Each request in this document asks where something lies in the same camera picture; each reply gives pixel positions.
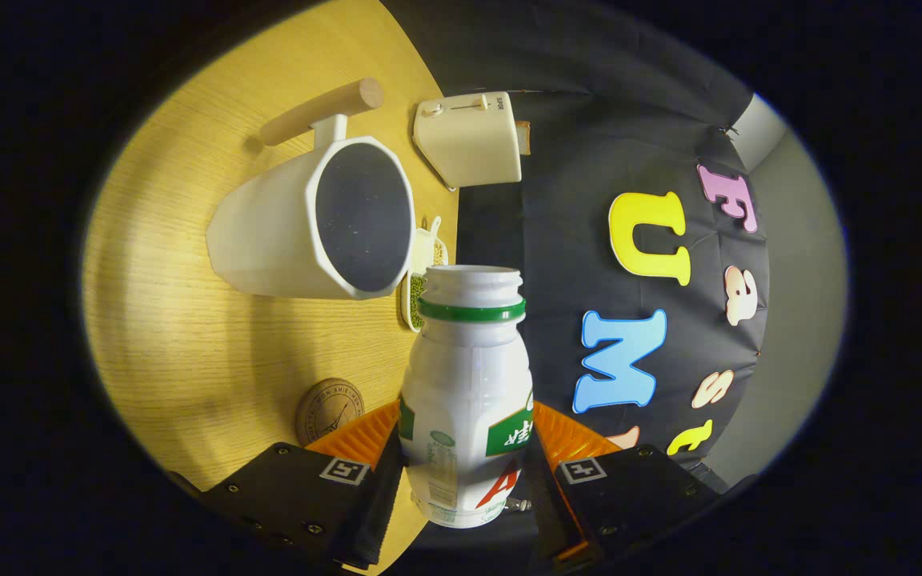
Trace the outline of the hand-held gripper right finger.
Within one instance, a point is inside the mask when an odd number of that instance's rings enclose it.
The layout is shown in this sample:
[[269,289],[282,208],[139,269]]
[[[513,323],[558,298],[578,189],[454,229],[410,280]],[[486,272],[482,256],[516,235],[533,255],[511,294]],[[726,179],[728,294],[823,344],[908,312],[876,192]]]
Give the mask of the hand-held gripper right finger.
[[720,502],[720,492],[662,449],[623,449],[542,402],[534,402],[533,422],[528,494],[554,571],[622,560]]

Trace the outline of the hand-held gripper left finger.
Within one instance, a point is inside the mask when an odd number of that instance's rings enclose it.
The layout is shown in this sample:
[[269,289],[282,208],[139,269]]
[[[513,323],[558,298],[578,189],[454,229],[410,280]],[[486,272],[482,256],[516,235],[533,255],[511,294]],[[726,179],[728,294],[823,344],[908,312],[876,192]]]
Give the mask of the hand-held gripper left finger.
[[379,562],[398,494],[400,402],[307,447],[275,442],[197,499],[271,546],[333,571]]

